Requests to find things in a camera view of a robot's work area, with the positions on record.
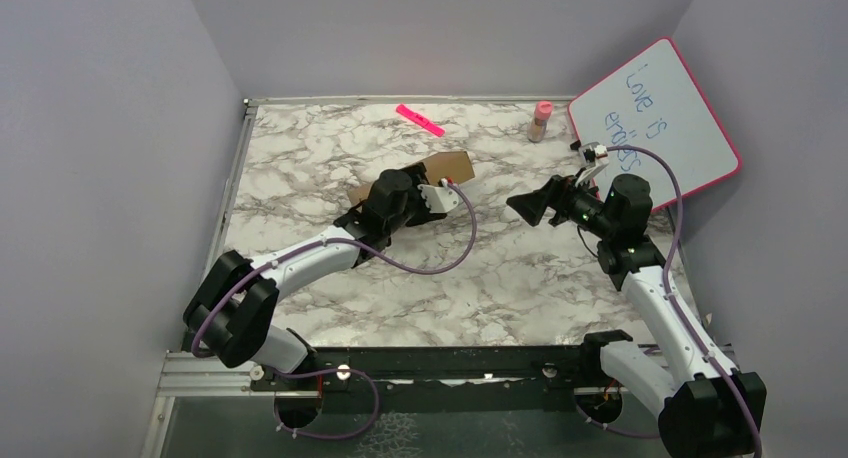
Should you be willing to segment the brown cardboard box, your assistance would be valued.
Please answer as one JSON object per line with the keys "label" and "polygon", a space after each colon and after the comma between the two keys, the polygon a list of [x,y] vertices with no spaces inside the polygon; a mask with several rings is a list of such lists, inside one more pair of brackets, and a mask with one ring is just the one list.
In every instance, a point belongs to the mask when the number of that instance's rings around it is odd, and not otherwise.
{"label": "brown cardboard box", "polygon": [[[423,163],[426,166],[426,175],[430,185],[436,185],[442,178],[447,178],[454,185],[460,185],[472,180],[475,177],[472,162],[466,151],[439,152],[421,160],[417,160],[408,165],[416,163]],[[398,172],[404,172],[404,168],[408,165],[383,167],[379,170],[379,173],[376,175],[376,178],[374,180],[366,182],[349,190],[348,198],[351,205],[355,206],[367,201],[369,195],[371,194],[372,185],[375,182],[379,181],[380,176],[384,174],[387,170],[397,170]],[[404,194],[404,196],[406,197],[404,207],[405,211],[408,199],[408,190],[409,188]]]}

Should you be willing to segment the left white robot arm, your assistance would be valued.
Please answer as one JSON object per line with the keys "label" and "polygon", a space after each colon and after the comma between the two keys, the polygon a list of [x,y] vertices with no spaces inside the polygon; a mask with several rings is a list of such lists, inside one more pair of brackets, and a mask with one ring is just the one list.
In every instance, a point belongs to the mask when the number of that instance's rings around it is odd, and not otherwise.
{"label": "left white robot arm", "polygon": [[306,386],[314,375],[310,348],[294,331],[273,326],[278,301],[365,263],[399,229],[443,219],[458,203],[448,179],[430,182],[423,165],[388,169],[315,237],[258,258],[222,254],[183,314],[194,334],[192,354],[216,357],[228,368],[253,361],[276,369],[290,388]]}

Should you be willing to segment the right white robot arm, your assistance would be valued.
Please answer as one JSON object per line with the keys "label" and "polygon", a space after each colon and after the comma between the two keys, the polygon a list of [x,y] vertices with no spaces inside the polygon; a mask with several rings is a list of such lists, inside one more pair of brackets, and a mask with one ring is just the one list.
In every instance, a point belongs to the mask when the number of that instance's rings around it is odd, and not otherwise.
{"label": "right white robot arm", "polygon": [[739,370],[681,298],[669,260],[646,234],[653,208],[646,180],[619,175],[599,199],[577,177],[555,175],[506,203],[532,226],[553,210],[550,225],[571,221],[595,235],[603,272],[638,311],[666,360],[658,365],[629,338],[587,339],[589,350],[576,361],[585,382],[612,378],[628,389],[656,418],[672,457],[761,456],[765,384],[757,373]]}

